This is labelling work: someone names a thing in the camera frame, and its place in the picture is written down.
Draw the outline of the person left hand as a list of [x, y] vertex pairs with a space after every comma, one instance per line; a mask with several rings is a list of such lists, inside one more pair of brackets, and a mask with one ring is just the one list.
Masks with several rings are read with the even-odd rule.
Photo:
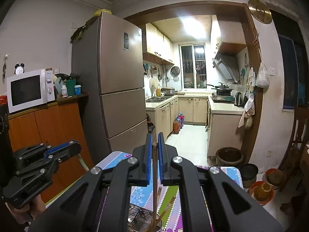
[[32, 222], [46, 210], [45, 203], [43, 202], [40, 194], [38, 194], [33, 200], [31, 200], [21, 209], [16, 209], [9, 203], [5, 203], [5, 205], [16, 222], [21, 225], [27, 222]]

